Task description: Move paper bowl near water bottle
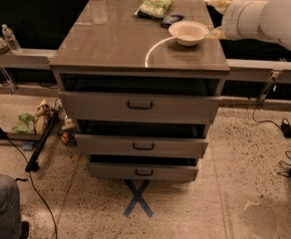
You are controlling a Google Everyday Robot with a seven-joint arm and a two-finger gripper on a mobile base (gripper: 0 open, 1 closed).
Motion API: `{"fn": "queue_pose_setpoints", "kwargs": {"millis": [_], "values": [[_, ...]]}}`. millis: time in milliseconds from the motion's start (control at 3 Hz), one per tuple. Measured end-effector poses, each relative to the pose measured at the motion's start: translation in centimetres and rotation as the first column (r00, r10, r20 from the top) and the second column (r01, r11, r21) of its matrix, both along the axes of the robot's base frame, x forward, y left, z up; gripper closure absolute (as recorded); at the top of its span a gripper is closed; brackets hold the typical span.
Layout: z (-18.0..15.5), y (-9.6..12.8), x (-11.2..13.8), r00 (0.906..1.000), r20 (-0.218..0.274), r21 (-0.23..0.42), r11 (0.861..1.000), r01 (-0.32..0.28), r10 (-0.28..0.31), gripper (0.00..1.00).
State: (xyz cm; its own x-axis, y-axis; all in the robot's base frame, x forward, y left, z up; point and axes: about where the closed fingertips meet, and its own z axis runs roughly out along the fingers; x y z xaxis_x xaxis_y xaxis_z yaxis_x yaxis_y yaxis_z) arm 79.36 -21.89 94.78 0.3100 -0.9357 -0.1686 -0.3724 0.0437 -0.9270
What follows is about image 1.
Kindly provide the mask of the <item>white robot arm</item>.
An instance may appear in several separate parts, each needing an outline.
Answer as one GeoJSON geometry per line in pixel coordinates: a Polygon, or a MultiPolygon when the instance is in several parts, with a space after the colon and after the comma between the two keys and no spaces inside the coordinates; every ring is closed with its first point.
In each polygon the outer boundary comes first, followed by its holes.
{"type": "Polygon", "coordinates": [[[291,52],[291,0],[211,0],[208,5],[222,15],[222,20],[207,39],[254,39],[291,52]]]}

